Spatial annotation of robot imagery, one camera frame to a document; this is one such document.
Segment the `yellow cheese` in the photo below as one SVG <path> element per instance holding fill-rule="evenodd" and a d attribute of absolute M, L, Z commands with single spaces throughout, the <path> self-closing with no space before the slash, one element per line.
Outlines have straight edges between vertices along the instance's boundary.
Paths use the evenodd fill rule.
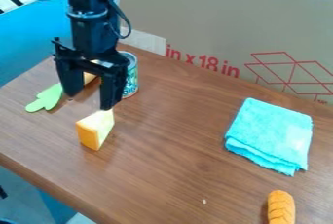
<path fill-rule="evenodd" d="M 76 122 L 76 131 L 81 143 L 93 150 L 99 150 L 115 124 L 113 111 L 97 111 Z"/>

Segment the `teal cloth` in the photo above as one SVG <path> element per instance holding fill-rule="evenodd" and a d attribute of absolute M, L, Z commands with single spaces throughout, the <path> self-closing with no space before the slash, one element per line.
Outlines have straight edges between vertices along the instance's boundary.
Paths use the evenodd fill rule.
<path fill-rule="evenodd" d="M 226 148 L 293 176 L 308 169 L 313 121 L 308 115 L 248 98 L 225 135 Z"/>

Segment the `can label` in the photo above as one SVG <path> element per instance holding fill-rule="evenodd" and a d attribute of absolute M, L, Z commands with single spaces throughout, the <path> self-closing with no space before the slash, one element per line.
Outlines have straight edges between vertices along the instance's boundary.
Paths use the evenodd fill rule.
<path fill-rule="evenodd" d="M 138 89 L 137 61 L 133 58 L 133 55 L 131 57 L 126 57 L 129 59 L 130 65 L 128 67 L 128 78 L 124 87 L 123 98 L 132 96 Z"/>

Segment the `floor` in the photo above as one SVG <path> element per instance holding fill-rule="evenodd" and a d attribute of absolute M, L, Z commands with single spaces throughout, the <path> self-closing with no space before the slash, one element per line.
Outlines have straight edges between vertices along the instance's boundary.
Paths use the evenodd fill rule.
<path fill-rule="evenodd" d="M 0 167 L 0 185 L 8 194 L 6 199 L 0 199 L 0 219 L 17 224 L 94 224 L 82 214 L 76 214 L 67 222 L 68 218 L 61 216 L 65 214 L 61 211 L 55 221 L 37 188 L 3 167 Z"/>

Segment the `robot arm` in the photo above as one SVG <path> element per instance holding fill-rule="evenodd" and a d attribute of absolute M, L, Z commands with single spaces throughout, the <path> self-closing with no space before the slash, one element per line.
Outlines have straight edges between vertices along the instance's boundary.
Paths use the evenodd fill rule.
<path fill-rule="evenodd" d="M 68 0 L 74 49 L 55 38 L 55 65 L 64 91 L 77 94 L 84 86 L 84 72 L 100 76 L 100 108 L 108 110 L 122 99 L 129 62 L 116 51 L 120 38 L 130 35 L 130 21 L 114 0 Z M 120 35 L 119 18 L 129 26 Z"/>

